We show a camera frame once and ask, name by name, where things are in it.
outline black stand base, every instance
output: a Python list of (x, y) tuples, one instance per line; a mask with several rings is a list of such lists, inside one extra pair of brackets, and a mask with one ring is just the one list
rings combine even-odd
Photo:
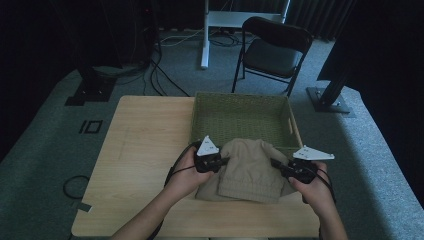
[(343, 113), (344, 117), (355, 117), (353, 111), (346, 106), (341, 95), (337, 97), (333, 104), (326, 106), (320, 103), (320, 98), (322, 93), (325, 91), (325, 88), (308, 87), (306, 88), (306, 91), (308, 92), (309, 98), (311, 99), (316, 112)]
[(87, 91), (84, 80), (79, 85), (75, 95), (66, 100), (65, 106), (84, 106), (85, 102), (107, 102), (112, 94), (116, 78), (102, 78), (102, 85), (96, 90)]

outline chair backrest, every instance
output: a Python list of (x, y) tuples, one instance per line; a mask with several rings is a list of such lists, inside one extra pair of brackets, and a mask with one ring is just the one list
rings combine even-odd
[(250, 17), (242, 26), (243, 33), (250, 32), (262, 40), (279, 47), (292, 48), (303, 54), (309, 51), (313, 36), (303, 28)]

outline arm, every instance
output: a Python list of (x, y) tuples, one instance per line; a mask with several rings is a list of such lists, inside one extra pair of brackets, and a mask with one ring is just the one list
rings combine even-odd
[[(327, 165), (321, 162), (315, 162), (317, 167), (327, 172)], [(325, 173), (318, 171), (318, 174), (328, 181)], [(342, 220), (337, 211), (330, 190), (320, 179), (315, 178), (309, 184), (303, 184), (295, 178), (290, 178), (290, 183), (296, 188), (309, 203), (317, 214), (321, 224), (321, 235), (325, 240), (343, 240), (348, 239)]]
[(117, 239), (147, 239), (168, 214), (171, 207), (179, 200), (193, 192), (201, 183), (206, 182), (213, 172), (198, 173), (196, 168), (180, 169), (194, 166), (194, 149), (184, 155), (175, 168), (165, 188), (137, 215), (122, 226), (113, 236)]

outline forearm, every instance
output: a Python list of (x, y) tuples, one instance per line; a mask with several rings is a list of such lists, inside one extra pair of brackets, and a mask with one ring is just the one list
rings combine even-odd
[(179, 200), (171, 191), (162, 190), (143, 210), (121, 227), (111, 239), (147, 239)]
[(324, 215), (319, 216), (321, 224), (321, 236), (324, 240), (347, 240), (345, 228), (336, 208), (330, 209)]

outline desk leg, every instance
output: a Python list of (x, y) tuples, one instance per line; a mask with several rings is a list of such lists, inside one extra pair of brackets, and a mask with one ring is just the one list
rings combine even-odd
[(202, 51), (202, 69), (207, 69), (209, 65), (209, 0), (205, 0), (205, 24), (203, 27), (203, 51)]

